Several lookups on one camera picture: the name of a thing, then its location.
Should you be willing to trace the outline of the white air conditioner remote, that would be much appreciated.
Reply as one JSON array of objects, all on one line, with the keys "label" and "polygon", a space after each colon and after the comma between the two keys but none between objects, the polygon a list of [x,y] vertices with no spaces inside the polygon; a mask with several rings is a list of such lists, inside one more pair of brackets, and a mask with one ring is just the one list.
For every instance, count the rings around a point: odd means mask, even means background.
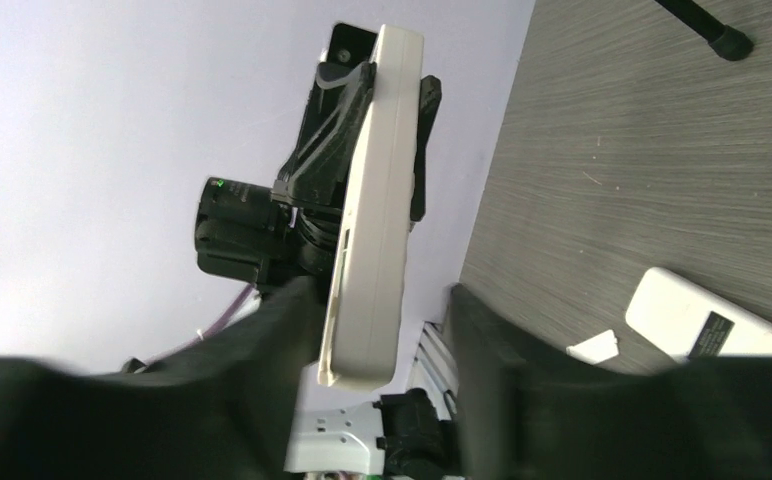
[{"label": "white air conditioner remote", "polygon": [[318,365],[327,387],[393,379],[405,285],[424,38],[383,25],[371,103],[354,149]]}]

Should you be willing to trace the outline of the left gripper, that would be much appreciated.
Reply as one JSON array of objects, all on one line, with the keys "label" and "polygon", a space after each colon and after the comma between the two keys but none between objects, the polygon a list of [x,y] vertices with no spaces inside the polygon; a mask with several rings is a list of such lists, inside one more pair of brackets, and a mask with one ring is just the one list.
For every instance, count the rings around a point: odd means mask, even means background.
[{"label": "left gripper", "polygon": [[[333,26],[316,66],[295,147],[273,187],[210,177],[194,229],[198,268],[274,292],[297,277],[330,290],[350,163],[372,101],[378,34]],[[421,79],[410,220],[426,213],[426,153],[442,100],[434,75]]]}]

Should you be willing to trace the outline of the white remote with red keypad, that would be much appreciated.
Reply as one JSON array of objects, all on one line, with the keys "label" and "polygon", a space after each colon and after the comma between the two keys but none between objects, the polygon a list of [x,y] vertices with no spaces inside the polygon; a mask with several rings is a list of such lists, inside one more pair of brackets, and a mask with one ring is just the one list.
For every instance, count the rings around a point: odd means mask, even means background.
[{"label": "white remote with red keypad", "polygon": [[699,357],[772,357],[772,323],[661,267],[645,272],[625,321],[678,363]]}]

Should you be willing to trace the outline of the long white battery cover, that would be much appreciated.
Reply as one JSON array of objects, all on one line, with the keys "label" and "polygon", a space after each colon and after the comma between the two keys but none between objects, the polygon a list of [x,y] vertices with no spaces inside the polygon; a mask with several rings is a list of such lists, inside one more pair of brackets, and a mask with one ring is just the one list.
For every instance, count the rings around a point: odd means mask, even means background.
[{"label": "long white battery cover", "polygon": [[589,365],[598,365],[620,354],[618,338],[612,329],[565,349],[567,355]]}]

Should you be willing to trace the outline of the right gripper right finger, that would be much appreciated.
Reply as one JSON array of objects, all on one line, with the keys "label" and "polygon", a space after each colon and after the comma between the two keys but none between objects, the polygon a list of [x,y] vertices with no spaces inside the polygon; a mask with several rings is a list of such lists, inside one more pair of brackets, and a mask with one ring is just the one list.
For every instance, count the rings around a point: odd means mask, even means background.
[{"label": "right gripper right finger", "polygon": [[651,375],[577,360],[462,284],[447,308],[473,479],[772,479],[772,358]]}]

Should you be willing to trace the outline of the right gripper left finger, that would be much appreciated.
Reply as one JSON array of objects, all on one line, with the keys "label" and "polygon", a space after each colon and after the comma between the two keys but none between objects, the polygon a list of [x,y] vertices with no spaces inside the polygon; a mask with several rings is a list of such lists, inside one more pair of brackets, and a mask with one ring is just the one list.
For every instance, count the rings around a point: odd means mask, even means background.
[{"label": "right gripper left finger", "polygon": [[300,277],[140,373],[0,357],[0,479],[284,479],[323,320]]}]

